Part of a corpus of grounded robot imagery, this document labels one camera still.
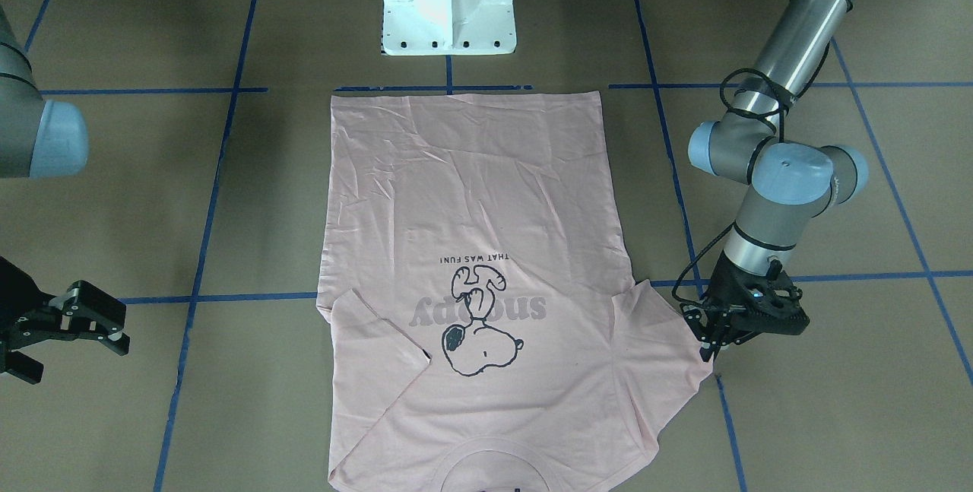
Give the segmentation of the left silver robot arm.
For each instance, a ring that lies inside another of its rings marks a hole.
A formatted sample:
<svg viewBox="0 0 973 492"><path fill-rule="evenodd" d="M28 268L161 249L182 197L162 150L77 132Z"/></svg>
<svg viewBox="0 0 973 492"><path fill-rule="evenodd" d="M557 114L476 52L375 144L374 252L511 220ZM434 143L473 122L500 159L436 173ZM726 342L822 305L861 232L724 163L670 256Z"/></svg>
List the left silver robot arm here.
<svg viewBox="0 0 973 492"><path fill-rule="evenodd" d="M708 287L680 312L712 363L761 334L799 335L810 319L786 271L809 222L848 203L870 177L865 156L847 145L793 141L788 122L826 62L832 38L856 0L788 0L750 67L719 86L721 118L691 134L688 158L709 176L746 188Z"/></svg>

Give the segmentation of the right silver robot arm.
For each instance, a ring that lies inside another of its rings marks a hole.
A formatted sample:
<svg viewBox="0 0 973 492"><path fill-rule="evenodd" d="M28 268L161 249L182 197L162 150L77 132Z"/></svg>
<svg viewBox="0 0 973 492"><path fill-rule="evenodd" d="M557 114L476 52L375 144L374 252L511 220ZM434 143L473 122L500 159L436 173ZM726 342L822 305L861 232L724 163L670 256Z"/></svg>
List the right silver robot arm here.
<svg viewBox="0 0 973 492"><path fill-rule="evenodd" d="M79 108L47 100L36 86L27 51L1 14L1 174L3 178L73 176L87 166L87 125ZM1 371L29 384L44 364L22 349L44 341L97 341L125 356L126 305L88 281L48 294L26 272L1 259Z"/></svg>

